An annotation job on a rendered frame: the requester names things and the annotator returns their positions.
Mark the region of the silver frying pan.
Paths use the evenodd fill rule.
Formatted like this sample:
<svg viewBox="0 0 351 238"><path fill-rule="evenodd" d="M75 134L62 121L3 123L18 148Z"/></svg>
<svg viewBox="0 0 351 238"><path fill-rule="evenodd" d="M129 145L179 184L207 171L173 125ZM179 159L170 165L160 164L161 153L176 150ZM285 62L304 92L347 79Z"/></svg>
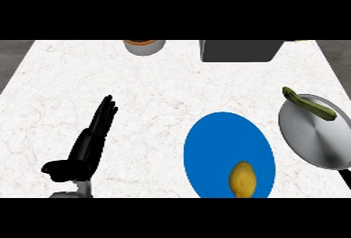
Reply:
<svg viewBox="0 0 351 238"><path fill-rule="evenodd" d="M279 112L283 139L307 163L339 172L351 190L351 118L328 99L310 94L301 94L301 98L332 109L338 116L326 121L286 100Z"/></svg>

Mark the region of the dark grey box appliance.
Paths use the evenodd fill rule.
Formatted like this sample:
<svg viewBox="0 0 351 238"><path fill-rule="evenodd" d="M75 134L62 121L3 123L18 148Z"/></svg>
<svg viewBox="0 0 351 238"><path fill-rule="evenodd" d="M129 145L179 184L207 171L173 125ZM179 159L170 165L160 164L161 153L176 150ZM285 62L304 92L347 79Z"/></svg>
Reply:
<svg viewBox="0 0 351 238"><path fill-rule="evenodd" d="M202 40L202 62L269 62L283 40Z"/></svg>

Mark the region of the green zucchini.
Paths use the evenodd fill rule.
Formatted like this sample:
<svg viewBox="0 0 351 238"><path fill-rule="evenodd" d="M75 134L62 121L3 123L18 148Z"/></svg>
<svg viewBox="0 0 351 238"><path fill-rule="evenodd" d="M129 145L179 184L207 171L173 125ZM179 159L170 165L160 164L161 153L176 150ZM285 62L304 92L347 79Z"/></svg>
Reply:
<svg viewBox="0 0 351 238"><path fill-rule="evenodd" d="M283 96L294 104L314 113L325 121L336 120L336 112L331 108L322 106L319 103L304 99L288 86L283 87Z"/></svg>

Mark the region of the yellow squash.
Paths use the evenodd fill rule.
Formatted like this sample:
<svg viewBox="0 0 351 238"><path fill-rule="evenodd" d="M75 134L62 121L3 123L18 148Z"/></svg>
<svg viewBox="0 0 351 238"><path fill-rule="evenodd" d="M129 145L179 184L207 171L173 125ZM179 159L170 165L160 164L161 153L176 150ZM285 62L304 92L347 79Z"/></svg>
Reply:
<svg viewBox="0 0 351 238"><path fill-rule="evenodd" d="M251 164L241 161L230 171L229 186L238 198L249 198L257 188L257 176Z"/></svg>

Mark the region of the grey cup with orange rim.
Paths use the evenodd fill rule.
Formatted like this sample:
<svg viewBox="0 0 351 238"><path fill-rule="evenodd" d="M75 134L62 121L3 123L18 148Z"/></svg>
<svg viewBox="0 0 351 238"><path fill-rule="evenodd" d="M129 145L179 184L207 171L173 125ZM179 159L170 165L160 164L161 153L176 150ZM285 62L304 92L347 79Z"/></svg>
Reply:
<svg viewBox="0 0 351 238"><path fill-rule="evenodd" d="M165 45L165 40L131 41L126 40L127 51L136 56L151 56Z"/></svg>

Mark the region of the blue plate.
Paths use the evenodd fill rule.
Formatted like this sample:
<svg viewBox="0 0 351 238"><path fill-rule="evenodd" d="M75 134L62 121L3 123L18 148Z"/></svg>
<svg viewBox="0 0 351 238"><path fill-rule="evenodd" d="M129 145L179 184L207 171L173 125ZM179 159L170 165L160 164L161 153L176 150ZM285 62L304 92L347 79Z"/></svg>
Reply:
<svg viewBox="0 0 351 238"><path fill-rule="evenodd" d="M202 198L233 198L229 176L235 165L245 161L257 176L254 198L272 192L276 164L264 133L232 112L208 114L186 136L185 168L189 183Z"/></svg>

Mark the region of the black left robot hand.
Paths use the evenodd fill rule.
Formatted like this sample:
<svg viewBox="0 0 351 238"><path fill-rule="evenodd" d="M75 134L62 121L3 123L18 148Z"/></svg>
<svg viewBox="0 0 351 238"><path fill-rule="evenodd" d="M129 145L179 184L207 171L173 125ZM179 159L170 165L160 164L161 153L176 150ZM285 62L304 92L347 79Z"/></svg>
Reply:
<svg viewBox="0 0 351 238"><path fill-rule="evenodd" d="M108 131L111 129L118 107L108 95L98 107L93 119L74 142L67 160L52 161L43 165L42 172L55 182L70 180L89 181L102 158Z"/></svg>

